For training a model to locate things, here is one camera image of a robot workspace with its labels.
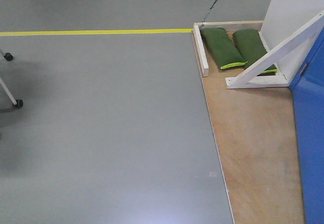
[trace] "epoxy floor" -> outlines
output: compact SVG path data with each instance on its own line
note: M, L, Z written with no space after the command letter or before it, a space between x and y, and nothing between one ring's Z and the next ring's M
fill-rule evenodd
M214 0L1 0L1 31L189 28ZM207 21L260 20L220 0ZM1 223L232 223L191 35L1 37Z

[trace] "wooden platform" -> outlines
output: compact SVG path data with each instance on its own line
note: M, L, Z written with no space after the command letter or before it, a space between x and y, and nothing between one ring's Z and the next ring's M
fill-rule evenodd
M236 224L302 224L292 94L288 88L226 89L207 53L202 79Z

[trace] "blue cabinet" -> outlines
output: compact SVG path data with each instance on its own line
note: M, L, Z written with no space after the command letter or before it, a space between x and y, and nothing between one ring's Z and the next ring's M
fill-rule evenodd
M324 30L291 83L306 224L324 223Z

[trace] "white wooden frame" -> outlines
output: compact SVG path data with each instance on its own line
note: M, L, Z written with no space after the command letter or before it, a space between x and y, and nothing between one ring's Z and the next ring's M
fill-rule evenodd
M260 30L263 21L230 21L230 22L204 22L193 24L193 40L196 51L198 64L201 69L201 76L207 77L209 73L209 66L206 58L203 40L201 39L200 28L204 27L222 27L226 31L237 31L242 29L257 29Z
M197 47L196 53L199 60L202 76L208 76L208 63L204 50L204 45L201 40L200 27L202 23L195 23L193 26L193 35L195 46ZM240 22L212 22L204 23L204 26L209 27L223 27L227 31L237 31L239 29L254 28L261 29L262 21L240 21ZM310 38L317 37L324 27L324 10L313 17L310 21L296 30L289 37L284 39L276 47L268 51L266 55L256 61L253 65L247 68L244 72L240 73L236 77L225 78L228 89L236 88L262 88L262 87L288 87L290 81L288 81L284 74L279 72L274 76L262 76L258 77L261 72L272 64L276 64L280 59L297 48ZM260 34L261 40L264 43L264 47L268 50L262 34Z

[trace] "caster wheel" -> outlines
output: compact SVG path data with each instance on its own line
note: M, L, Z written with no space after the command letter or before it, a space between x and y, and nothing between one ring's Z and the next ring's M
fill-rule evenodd
M22 108L22 106L24 105L24 102L21 99L17 99L16 102L17 102L17 104L14 105L14 107L17 108L17 109Z
M4 55L4 58L7 60L7 61L11 61L14 59L14 57L11 55L11 53L6 53Z

